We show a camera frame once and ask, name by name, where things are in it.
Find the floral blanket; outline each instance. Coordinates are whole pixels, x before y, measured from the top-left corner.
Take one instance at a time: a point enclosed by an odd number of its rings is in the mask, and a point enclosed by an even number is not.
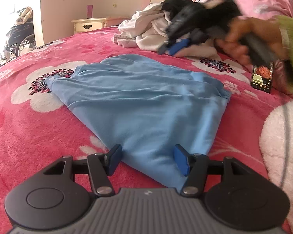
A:
[[[251,75],[224,55],[217,60],[189,60],[138,48],[124,49],[110,41],[117,33],[117,28],[107,28],[76,34],[39,47],[0,68],[0,233],[11,228],[4,198],[13,187],[63,155],[82,159],[106,152],[100,140],[46,85],[53,75],[70,77],[78,65],[115,55],[140,54],[163,64],[205,71],[222,81],[232,97],[209,155],[216,160],[236,157],[267,177],[258,139],[266,117],[281,105],[277,91],[267,94],[253,89]],[[90,189],[86,175],[78,175],[76,180]],[[110,180],[116,190],[161,187],[123,163]],[[206,189],[219,180],[209,178]]]

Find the phone screen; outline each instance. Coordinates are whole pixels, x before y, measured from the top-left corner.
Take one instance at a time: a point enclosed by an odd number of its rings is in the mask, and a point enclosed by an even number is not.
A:
[[[272,88],[273,62],[270,66],[254,66],[251,86],[257,90],[270,93]]]

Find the drawer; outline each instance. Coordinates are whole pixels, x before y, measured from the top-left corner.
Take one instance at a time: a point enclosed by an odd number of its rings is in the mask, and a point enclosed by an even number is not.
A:
[[[104,21],[75,23],[74,32],[88,32],[96,29],[104,28]]]

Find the drawer handle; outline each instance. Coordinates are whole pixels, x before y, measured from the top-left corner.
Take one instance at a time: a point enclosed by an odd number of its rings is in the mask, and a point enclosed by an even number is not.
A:
[[[90,29],[92,27],[92,25],[85,25],[85,26],[83,26],[83,28],[85,28],[85,29]]]

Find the hand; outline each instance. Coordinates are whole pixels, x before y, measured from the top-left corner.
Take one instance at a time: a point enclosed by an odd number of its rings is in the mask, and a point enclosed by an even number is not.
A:
[[[247,33],[253,32],[264,40],[270,49],[280,58],[288,59],[287,50],[282,45],[279,25],[273,21],[257,18],[235,18],[230,22],[230,31],[225,40],[216,40],[216,44],[241,65],[251,64],[248,47],[238,43]]]

